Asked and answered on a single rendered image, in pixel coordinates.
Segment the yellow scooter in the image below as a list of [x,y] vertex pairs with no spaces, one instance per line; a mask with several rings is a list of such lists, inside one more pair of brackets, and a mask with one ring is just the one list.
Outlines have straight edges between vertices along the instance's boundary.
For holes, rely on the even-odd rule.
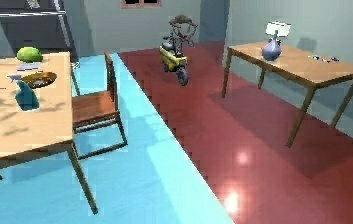
[[189,81],[189,75],[186,70],[187,57],[175,46],[175,38],[173,36],[165,36],[163,40],[164,42],[159,46],[159,53],[164,71],[174,72],[178,83],[181,86],[186,86]]

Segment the brown wooden chair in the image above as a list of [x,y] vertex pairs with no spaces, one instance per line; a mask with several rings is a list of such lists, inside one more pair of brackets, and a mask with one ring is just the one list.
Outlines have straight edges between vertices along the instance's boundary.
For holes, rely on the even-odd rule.
[[122,142],[83,155],[78,155],[79,159],[86,159],[110,152],[128,144],[118,106],[116,73],[113,60],[107,51],[104,52],[104,60],[107,88],[103,91],[79,95],[72,98],[73,132],[79,134],[117,125]]

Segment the dark twisted house plant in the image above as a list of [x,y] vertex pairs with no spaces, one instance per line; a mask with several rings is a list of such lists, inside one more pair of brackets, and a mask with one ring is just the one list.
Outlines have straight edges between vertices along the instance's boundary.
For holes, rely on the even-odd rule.
[[184,15],[176,15],[169,21],[169,25],[172,28],[173,34],[179,38],[181,43],[187,43],[190,46],[194,46],[193,36],[198,28],[198,25],[193,20]]

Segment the brown framed window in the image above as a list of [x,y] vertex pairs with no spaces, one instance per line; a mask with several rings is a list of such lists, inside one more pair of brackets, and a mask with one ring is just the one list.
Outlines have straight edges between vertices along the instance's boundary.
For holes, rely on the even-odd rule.
[[121,0],[121,7],[128,8],[159,8],[161,0]]

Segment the blue table lamp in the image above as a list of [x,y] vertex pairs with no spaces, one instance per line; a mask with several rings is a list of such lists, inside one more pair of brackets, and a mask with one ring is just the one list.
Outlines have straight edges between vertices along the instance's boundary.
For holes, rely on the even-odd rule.
[[281,37],[287,37],[290,32],[289,23],[272,21],[266,25],[265,33],[271,36],[268,43],[262,48],[262,56],[267,61],[275,61],[281,54]]

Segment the brown wooden side table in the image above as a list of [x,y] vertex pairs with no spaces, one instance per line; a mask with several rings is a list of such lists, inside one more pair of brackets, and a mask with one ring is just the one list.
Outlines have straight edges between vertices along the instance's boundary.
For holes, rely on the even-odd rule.
[[[276,73],[286,80],[293,81],[308,89],[306,97],[298,113],[293,128],[287,140],[287,146],[291,147],[304,116],[312,102],[313,96],[318,89],[337,85],[349,80],[353,81],[353,64],[348,62],[322,62],[310,59],[309,51],[297,47],[282,45],[282,53],[275,61],[266,61],[261,55],[263,42],[247,43],[227,47],[226,65],[221,90],[224,98],[227,92],[227,84],[233,56],[241,58],[249,63],[257,65],[262,69],[259,77],[258,88],[261,88],[266,72]],[[349,101],[353,97],[353,83],[330,124],[335,127]]]

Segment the brown round bowl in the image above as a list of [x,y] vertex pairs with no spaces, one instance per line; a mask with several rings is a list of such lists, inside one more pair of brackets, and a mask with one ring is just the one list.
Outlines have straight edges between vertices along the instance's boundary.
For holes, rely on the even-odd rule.
[[57,74],[54,72],[38,71],[33,74],[23,76],[21,80],[25,82],[30,88],[37,89],[49,86],[55,82],[56,78]]

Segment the teal spray bottle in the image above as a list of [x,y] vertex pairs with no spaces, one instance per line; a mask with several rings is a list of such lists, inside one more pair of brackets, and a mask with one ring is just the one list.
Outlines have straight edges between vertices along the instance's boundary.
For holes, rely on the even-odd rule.
[[19,90],[16,92],[15,100],[23,111],[38,109],[40,104],[35,92],[22,80],[20,74],[9,74],[8,78],[15,81]]

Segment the light wooden dining table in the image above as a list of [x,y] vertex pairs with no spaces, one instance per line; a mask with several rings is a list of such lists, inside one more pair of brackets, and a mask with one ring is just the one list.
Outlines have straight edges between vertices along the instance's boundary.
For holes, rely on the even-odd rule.
[[57,79],[35,91],[40,101],[36,110],[23,111],[15,100],[18,86],[8,75],[15,73],[17,67],[15,58],[0,59],[0,169],[65,152],[91,210],[96,213],[97,204],[74,145],[70,54],[44,56],[40,69],[56,73]]

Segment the small dark keys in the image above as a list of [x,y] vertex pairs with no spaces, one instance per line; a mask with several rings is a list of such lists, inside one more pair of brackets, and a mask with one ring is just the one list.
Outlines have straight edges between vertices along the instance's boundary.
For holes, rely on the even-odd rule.
[[336,57],[322,57],[322,56],[319,56],[319,55],[309,55],[307,56],[308,58],[311,58],[315,61],[321,61],[323,63],[331,63],[331,62],[339,62],[340,60]]

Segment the green lettuce head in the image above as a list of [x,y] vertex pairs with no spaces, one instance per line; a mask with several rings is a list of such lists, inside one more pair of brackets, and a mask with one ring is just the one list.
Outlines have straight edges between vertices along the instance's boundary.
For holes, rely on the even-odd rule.
[[16,57],[25,63],[41,62],[43,55],[39,49],[34,47],[22,47],[18,50]]

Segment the dark grey cupboard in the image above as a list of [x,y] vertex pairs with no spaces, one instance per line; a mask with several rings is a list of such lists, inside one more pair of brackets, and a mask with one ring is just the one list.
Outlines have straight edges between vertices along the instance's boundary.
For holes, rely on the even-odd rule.
[[0,0],[0,24],[14,52],[35,47],[76,55],[63,0]]

